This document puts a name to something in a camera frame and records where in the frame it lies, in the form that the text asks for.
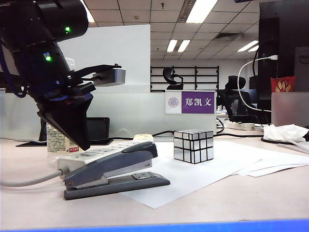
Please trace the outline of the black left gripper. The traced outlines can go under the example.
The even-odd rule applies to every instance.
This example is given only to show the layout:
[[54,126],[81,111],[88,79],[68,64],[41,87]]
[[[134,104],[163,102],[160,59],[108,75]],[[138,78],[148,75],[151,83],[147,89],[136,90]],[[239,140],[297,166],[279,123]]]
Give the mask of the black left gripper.
[[84,84],[78,72],[47,77],[47,74],[26,74],[28,94],[41,102],[38,115],[46,122],[47,148],[82,148],[90,141],[86,112],[95,90],[92,83]]

